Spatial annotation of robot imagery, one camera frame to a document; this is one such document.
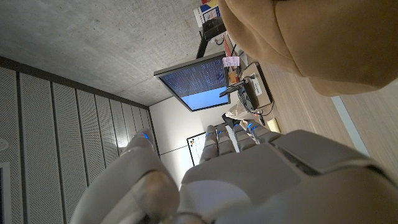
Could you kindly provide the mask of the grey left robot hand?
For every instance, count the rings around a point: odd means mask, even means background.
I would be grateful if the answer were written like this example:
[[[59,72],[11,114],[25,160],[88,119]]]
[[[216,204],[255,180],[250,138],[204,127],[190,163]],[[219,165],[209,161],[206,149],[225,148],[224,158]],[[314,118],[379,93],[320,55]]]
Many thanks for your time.
[[[323,136],[255,121],[209,126],[198,165],[177,184],[138,131],[86,189],[72,223],[396,223],[397,181]]]

